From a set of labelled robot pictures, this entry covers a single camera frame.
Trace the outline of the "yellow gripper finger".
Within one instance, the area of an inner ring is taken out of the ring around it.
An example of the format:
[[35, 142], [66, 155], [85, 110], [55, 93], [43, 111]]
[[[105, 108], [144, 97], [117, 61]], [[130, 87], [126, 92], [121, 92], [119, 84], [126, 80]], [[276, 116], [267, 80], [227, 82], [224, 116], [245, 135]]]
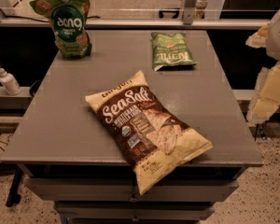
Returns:
[[246, 119], [252, 125], [262, 124], [270, 119], [279, 106], [280, 62], [277, 62], [272, 68], [261, 68]]
[[267, 22], [252, 34], [245, 42], [251, 48], [265, 48], [267, 45], [267, 35], [270, 23]]

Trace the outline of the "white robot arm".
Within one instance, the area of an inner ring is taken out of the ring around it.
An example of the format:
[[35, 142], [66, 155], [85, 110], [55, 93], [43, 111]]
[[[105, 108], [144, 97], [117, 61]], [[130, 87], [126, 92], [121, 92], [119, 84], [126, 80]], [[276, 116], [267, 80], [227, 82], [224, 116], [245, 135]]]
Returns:
[[245, 43], [255, 49], [266, 48], [267, 55], [277, 60], [272, 68], [261, 68], [248, 106], [246, 119], [257, 125], [269, 120], [280, 106], [280, 9]]

